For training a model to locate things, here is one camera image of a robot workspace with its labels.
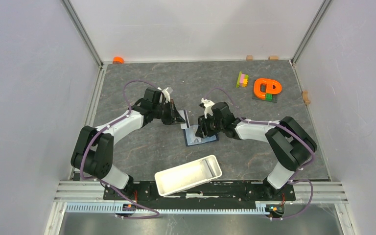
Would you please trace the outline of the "white plastic tray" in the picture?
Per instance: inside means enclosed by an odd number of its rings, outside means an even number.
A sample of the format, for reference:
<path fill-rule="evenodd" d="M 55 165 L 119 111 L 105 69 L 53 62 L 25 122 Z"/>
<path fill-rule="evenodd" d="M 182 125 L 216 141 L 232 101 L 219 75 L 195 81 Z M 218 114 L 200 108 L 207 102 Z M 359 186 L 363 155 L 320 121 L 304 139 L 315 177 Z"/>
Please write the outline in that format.
<path fill-rule="evenodd" d="M 205 164 L 208 160 L 216 174 L 211 177 Z M 222 170 L 215 155 L 175 166 L 155 173 L 155 182 L 160 196 L 168 196 L 177 192 L 186 191 L 196 186 L 208 183 L 222 176 Z"/>

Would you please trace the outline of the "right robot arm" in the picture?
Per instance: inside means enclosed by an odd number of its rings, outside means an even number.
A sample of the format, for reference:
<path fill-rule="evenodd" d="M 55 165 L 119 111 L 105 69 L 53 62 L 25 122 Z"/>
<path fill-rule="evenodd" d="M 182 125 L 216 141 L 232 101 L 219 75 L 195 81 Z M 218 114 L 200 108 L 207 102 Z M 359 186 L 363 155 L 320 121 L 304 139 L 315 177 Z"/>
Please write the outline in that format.
<path fill-rule="evenodd" d="M 274 169 L 263 181 L 263 194 L 270 200 L 281 196 L 283 187 L 296 171 L 315 156 L 316 142 L 292 117 L 277 121 L 235 117 L 226 102 L 214 103 L 204 98 L 200 107 L 204 114 L 198 117 L 197 137 L 224 133 L 230 139 L 255 140 L 270 145 L 277 159 Z"/>

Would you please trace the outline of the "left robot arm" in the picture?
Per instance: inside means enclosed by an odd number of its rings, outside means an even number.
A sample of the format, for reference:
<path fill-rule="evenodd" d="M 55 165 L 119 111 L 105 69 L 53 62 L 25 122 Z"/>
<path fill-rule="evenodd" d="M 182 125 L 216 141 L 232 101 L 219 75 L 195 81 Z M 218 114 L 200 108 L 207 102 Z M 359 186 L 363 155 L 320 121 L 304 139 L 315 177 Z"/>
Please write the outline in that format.
<path fill-rule="evenodd" d="M 123 115 L 98 127 L 83 127 L 70 160 L 71 165 L 115 187 L 121 199 L 131 198 L 134 194 L 133 178 L 113 165 L 114 146 L 154 119 L 161 120 L 164 125 L 185 123 L 170 97 L 172 92 L 171 87 L 147 88 L 144 96 Z"/>

